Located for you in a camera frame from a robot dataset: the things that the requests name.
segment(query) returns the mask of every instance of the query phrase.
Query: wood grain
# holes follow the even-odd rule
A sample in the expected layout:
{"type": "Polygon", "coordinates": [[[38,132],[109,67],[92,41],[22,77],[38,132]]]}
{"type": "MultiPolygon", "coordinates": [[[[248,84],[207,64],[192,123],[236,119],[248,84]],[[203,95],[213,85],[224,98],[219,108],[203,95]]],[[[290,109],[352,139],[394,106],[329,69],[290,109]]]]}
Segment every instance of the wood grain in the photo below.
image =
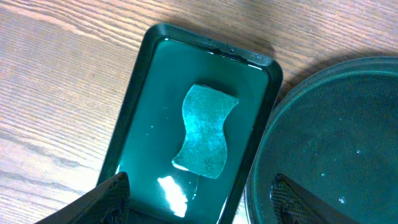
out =
{"type": "Polygon", "coordinates": [[[274,57],[282,94],[337,62],[397,55],[397,1],[0,0],[0,223],[95,186],[144,32],[169,22],[274,57]]]}

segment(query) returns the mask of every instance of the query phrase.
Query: wooden table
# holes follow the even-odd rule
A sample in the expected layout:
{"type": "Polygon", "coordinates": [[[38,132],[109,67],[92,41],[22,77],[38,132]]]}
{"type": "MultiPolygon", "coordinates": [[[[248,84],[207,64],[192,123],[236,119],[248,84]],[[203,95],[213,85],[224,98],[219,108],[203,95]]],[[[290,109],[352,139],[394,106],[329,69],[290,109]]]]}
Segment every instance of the wooden table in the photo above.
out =
{"type": "Polygon", "coordinates": [[[330,65],[398,52],[397,1],[0,6],[0,223],[36,222],[95,186],[142,36],[153,24],[274,57],[284,71],[281,96],[330,65]]]}

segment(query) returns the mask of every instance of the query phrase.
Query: teal sponge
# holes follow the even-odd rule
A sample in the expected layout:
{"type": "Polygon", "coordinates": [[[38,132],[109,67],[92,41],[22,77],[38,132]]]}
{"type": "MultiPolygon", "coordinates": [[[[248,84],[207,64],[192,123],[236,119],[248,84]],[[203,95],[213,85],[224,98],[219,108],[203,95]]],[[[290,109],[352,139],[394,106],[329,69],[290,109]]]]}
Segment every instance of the teal sponge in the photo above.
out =
{"type": "Polygon", "coordinates": [[[238,99],[200,85],[189,89],[182,105],[187,131],[181,151],[172,164],[183,170],[216,179],[227,156],[223,125],[238,99]]]}

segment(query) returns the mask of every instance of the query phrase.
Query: dark green plate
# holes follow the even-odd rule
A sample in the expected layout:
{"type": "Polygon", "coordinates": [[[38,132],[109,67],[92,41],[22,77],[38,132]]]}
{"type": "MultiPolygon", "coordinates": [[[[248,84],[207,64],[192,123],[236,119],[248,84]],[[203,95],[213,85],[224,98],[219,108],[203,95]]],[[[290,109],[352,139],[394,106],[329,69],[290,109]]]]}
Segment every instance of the dark green plate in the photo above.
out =
{"type": "Polygon", "coordinates": [[[396,223],[398,59],[335,65],[280,102],[248,180],[251,223],[277,223],[269,200],[276,173],[360,223],[396,223]]]}
{"type": "Polygon", "coordinates": [[[282,81],[271,58],[167,24],[144,36],[98,183],[127,172],[133,214],[172,223],[231,223],[282,81]],[[193,84],[236,97],[217,179],[176,169],[182,103],[193,84]]]}

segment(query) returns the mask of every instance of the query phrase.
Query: curved sponge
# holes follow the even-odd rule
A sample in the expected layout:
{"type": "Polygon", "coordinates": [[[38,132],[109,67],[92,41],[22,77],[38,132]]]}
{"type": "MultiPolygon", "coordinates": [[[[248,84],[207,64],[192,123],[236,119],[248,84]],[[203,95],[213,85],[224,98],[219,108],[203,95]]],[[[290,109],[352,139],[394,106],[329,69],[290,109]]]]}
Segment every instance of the curved sponge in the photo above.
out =
{"type": "Polygon", "coordinates": [[[189,89],[182,105],[187,131],[172,164],[179,169],[218,178],[224,169],[227,145],[223,125],[238,99],[200,85],[189,89]]]}

